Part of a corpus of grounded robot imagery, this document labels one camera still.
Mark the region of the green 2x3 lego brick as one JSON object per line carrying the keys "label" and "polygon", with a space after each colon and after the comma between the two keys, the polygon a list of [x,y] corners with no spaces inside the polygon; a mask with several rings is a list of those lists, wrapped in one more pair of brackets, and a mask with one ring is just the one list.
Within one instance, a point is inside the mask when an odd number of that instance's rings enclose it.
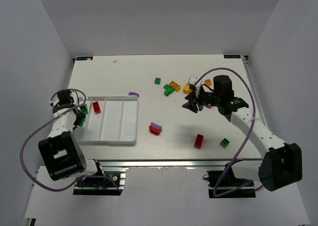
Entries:
{"label": "green 2x3 lego brick", "polygon": [[81,106],[81,107],[80,107],[80,110],[81,110],[81,112],[82,112],[84,115],[87,115],[87,114],[88,114],[88,106],[87,106],[87,104]]}

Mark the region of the red sloped lego brick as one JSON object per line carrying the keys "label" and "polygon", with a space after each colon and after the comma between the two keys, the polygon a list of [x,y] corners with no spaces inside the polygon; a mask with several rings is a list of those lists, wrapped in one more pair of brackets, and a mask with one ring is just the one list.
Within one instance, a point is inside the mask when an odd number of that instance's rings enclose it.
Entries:
{"label": "red sloped lego brick", "polygon": [[99,114],[101,112],[100,105],[99,105],[98,101],[93,102],[92,106],[93,106],[93,110],[94,110],[95,114]]}

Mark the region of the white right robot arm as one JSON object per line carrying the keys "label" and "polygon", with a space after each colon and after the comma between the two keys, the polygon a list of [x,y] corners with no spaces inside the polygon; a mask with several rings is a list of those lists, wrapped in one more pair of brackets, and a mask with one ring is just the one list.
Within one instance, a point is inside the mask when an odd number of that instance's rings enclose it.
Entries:
{"label": "white right robot arm", "polygon": [[222,116],[243,132],[261,155],[260,160],[236,159],[225,174],[228,179],[258,181],[269,191],[302,180],[301,148],[296,143],[286,143],[258,121],[249,105],[234,95],[229,76],[214,77],[214,89],[209,92],[202,85],[196,85],[197,79],[194,75],[189,78],[191,91],[182,107],[194,113],[202,111],[204,106],[216,107]]}

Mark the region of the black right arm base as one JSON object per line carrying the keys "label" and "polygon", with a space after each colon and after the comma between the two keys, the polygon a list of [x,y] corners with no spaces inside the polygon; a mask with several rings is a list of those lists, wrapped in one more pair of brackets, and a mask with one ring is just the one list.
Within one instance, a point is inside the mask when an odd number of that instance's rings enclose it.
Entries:
{"label": "black right arm base", "polygon": [[[213,190],[221,174],[222,174],[222,171],[207,171],[207,173],[202,176],[203,180],[207,181],[208,183],[208,192],[209,192],[210,199],[215,198],[215,196],[213,195]],[[227,174],[224,177],[224,179],[221,181],[219,187],[217,188],[216,194],[221,194],[226,191],[235,189],[248,182],[249,181],[246,179],[236,179],[233,176],[230,176]],[[256,197],[256,193],[254,191],[254,183],[251,182],[247,186],[242,187],[233,193],[221,196],[220,198],[234,199],[234,198],[255,198],[255,197]]]}

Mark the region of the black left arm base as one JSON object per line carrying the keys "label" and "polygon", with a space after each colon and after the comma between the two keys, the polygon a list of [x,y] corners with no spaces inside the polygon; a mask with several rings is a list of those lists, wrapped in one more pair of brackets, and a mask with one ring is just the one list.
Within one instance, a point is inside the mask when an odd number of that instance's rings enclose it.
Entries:
{"label": "black left arm base", "polygon": [[126,172],[105,171],[107,178],[86,178],[77,182],[73,189],[73,195],[82,196],[120,196],[124,189]]}

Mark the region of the yellow rounded lego piece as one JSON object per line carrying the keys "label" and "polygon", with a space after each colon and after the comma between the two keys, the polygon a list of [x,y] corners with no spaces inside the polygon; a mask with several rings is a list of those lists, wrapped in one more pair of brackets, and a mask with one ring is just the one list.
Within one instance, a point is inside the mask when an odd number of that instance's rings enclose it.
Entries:
{"label": "yellow rounded lego piece", "polygon": [[183,92],[185,94],[189,94],[191,92],[191,89],[190,89],[190,87],[189,87],[189,85],[187,83],[183,87]]}

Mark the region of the small orange lego brick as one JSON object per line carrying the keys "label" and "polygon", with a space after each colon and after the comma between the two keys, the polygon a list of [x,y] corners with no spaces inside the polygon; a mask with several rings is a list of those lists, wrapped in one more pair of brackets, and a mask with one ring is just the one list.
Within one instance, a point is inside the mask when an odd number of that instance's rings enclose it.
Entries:
{"label": "small orange lego brick", "polygon": [[204,83],[205,83],[207,86],[211,86],[211,85],[212,85],[212,82],[211,82],[210,79],[204,80]]}

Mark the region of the white divided sorting tray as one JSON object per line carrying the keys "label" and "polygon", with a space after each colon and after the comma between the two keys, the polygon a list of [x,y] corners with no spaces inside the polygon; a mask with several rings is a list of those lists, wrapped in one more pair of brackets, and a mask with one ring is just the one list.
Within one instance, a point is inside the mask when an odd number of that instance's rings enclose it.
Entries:
{"label": "white divided sorting tray", "polygon": [[[101,112],[95,114],[92,103],[98,101]],[[136,96],[89,97],[84,125],[73,134],[80,144],[132,146],[137,141],[139,99]]]}

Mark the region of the red 2x4 lego brick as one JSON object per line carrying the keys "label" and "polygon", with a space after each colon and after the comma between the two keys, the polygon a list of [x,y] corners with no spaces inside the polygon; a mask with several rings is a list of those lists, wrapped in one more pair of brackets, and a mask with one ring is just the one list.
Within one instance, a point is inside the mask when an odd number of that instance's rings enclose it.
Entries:
{"label": "red 2x4 lego brick", "polygon": [[196,139],[195,139],[194,147],[196,149],[201,149],[202,144],[203,144],[203,140],[204,140],[204,136],[201,134],[198,134]]}

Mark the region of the small green lego brick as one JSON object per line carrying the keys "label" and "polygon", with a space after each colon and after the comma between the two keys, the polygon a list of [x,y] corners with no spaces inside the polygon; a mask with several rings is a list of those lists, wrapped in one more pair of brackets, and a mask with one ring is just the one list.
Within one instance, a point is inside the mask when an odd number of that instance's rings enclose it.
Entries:
{"label": "small green lego brick", "polygon": [[161,83],[161,78],[156,77],[155,78],[155,84],[160,84]]}

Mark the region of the blue right table label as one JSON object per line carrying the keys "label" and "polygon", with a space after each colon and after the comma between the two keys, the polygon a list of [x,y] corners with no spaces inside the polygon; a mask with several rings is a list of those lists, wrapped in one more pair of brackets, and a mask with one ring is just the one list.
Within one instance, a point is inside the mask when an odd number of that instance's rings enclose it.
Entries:
{"label": "blue right table label", "polygon": [[225,59],[240,59],[241,56],[237,54],[224,54],[223,57]]}

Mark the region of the blue table label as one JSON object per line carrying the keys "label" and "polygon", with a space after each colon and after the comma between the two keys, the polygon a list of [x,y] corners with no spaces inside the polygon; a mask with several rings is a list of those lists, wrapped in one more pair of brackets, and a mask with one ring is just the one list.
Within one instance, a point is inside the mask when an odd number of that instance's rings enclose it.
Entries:
{"label": "blue table label", "polygon": [[76,61],[91,61],[93,60],[93,56],[79,56],[76,57]]}
{"label": "blue table label", "polygon": [[240,59],[241,56],[237,54],[224,54],[223,57],[225,59]]}

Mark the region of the purple lego on red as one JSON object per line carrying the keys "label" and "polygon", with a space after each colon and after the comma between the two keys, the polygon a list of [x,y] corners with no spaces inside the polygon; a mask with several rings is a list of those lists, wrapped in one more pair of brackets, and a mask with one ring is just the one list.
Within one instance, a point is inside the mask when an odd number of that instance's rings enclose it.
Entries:
{"label": "purple lego on red", "polygon": [[156,124],[154,122],[151,122],[151,126],[154,127],[154,128],[157,128],[159,130],[162,130],[162,126],[160,126],[160,125],[158,125],[158,124]]}

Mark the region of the purple lego brick behind tray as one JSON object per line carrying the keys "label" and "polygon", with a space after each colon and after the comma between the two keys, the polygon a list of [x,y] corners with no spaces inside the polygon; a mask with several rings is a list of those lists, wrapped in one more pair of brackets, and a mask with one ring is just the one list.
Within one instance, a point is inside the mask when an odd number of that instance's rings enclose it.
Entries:
{"label": "purple lego brick behind tray", "polygon": [[138,98],[139,98],[139,96],[140,96],[140,95],[139,95],[138,93],[136,93],[136,92],[129,92],[128,95],[129,95],[129,96],[136,96],[136,97],[138,97]]}

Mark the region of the blue left table label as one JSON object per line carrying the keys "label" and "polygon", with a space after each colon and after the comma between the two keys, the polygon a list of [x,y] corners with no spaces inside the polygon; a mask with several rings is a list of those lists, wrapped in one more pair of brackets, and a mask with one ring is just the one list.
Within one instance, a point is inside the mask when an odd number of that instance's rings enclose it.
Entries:
{"label": "blue left table label", "polygon": [[76,61],[91,61],[93,60],[93,56],[79,56],[76,57]]}

